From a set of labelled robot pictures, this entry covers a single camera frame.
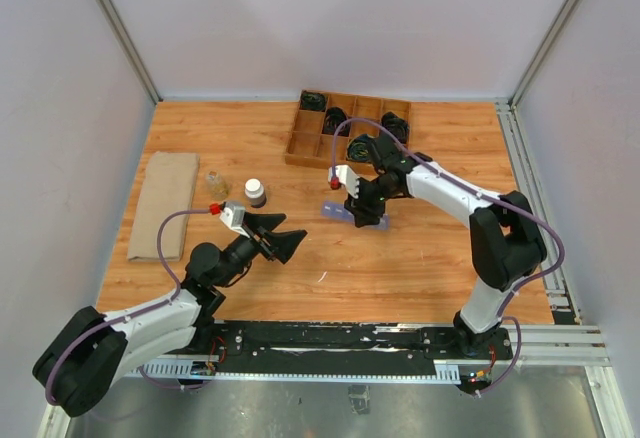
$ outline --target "aluminum frame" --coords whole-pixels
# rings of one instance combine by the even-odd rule
[[[153,83],[153,80],[133,41],[131,40],[124,23],[118,15],[113,1],[96,1],[104,12],[105,18],[109,22],[116,39],[121,44],[123,52],[129,59],[131,66],[136,72],[149,97],[154,104],[162,101],[162,97]],[[540,183],[538,182],[533,162],[529,159],[526,137],[518,124],[519,116],[517,112],[517,105],[521,102],[522,97],[527,92],[529,85],[548,57],[549,52],[561,35],[562,30],[568,23],[569,18],[579,2],[580,0],[565,0],[529,63],[529,66],[524,72],[522,78],[519,80],[519,83],[516,85],[513,96],[509,99],[499,99],[495,101],[496,113],[502,127],[518,187],[525,192],[527,196],[529,196],[534,213],[547,221],[549,221],[549,213],[546,211],[548,207],[545,207],[544,194],[542,193]],[[548,237],[545,236],[544,238],[545,244],[549,250],[549,257],[545,261],[544,265],[548,266],[550,262],[557,258],[557,254],[555,248],[551,246],[551,242]],[[571,286],[570,280],[568,281],[566,279],[565,271],[566,270],[564,268],[561,268],[544,279],[547,297],[553,311],[570,310]],[[401,324],[398,326],[422,327],[425,325]],[[511,336],[513,337],[514,327],[506,326],[506,328],[509,329]],[[518,366],[573,365],[585,367],[591,386],[591,392],[596,403],[598,417],[602,423],[606,436],[616,438],[633,436],[633,431],[631,429],[624,403],[622,402],[620,392],[613,375],[613,370],[609,362],[604,341],[602,340],[598,327],[578,325],[524,325],[522,327],[522,340],[522,354]],[[161,374],[162,377],[178,377],[178,374],[184,373],[189,369],[188,362],[185,360],[193,361],[194,359],[197,359],[197,357],[165,355],[157,360],[153,360],[146,366],[149,371],[169,370],[169,375]],[[435,379],[425,379],[424,382],[453,383],[455,382],[459,366],[478,363],[470,361],[455,362],[450,360],[438,360],[436,361],[439,370],[437,372],[437,376]],[[167,368],[153,368],[154,364],[166,365]],[[161,377],[155,372],[152,373],[152,376]],[[232,377],[219,377],[219,379],[225,378],[230,379]],[[258,379],[264,377],[247,376],[244,378]],[[336,377],[335,375],[331,375],[331,377],[326,377],[326,379],[335,381]],[[47,405],[37,436],[38,438],[65,436],[69,424],[70,419],[61,408]]]
[[[157,105],[158,102],[162,101],[160,93],[158,92],[158,89],[153,83],[153,80],[151,79],[151,75],[147,71],[147,68],[145,67],[144,62],[142,61],[142,58],[140,57],[138,50],[133,44],[133,41],[131,40],[129,33],[127,32],[127,29],[124,26],[124,23],[122,22],[122,19],[120,18],[120,15],[116,10],[115,5],[113,4],[113,0],[96,0],[96,2],[102,9],[102,12],[104,13],[105,18],[109,22],[109,25],[111,26],[111,31],[113,31],[115,38],[120,43],[120,46],[122,47],[122,51],[127,56],[127,59],[129,60],[129,63],[131,64],[133,71],[138,76],[138,79],[140,80],[140,84],[143,86],[143,88],[149,95],[149,98],[151,98],[151,101],[153,101],[153,104]]]

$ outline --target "wooden tabletop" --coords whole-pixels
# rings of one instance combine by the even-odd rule
[[[434,206],[412,199],[387,204],[388,231],[356,229],[320,214],[322,202],[342,203],[327,171],[284,163],[295,103],[160,103],[133,184],[102,293],[100,311],[130,307],[168,292],[172,282],[158,263],[129,263],[127,247],[149,157],[156,151],[196,152],[200,170],[193,208],[212,201],[204,176],[221,173],[229,199],[245,202],[243,185],[267,187],[264,213],[286,213],[279,231],[309,234],[286,265],[254,260],[216,313],[221,319],[450,323],[476,280],[469,232]],[[412,148],[474,184],[508,192],[515,183],[491,103],[416,103]],[[210,241],[223,249],[235,236],[217,217],[189,218],[182,261]],[[542,283],[525,287],[508,314],[523,323],[552,323]]]

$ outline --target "beige cloth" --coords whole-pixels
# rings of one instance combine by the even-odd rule
[[[145,171],[136,216],[129,238],[129,261],[158,261],[158,228],[171,213],[191,208],[198,175],[196,153],[154,153]],[[177,216],[164,228],[162,253],[178,261],[184,249],[188,215]]]

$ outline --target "gray floor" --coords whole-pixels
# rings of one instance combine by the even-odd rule
[[[73,420],[67,436],[604,436],[582,368],[529,368],[482,399],[452,385],[372,384],[368,415],[353,413],[348,388],[344,383],[219,381],[181,393],[125,378],[94,416]],[[121,421],[104,421],[131,412]]]

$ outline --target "white wall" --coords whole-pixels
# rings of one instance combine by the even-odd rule
[[[509,96],[563,0],[114,0],[165,98]]]
[[[582,314],[640,434],[640,0],[584,0],[520,107]]]
[[[0,0],[0,434],[34,436],[36,359],[93,304],[150,123],[94,0]]]

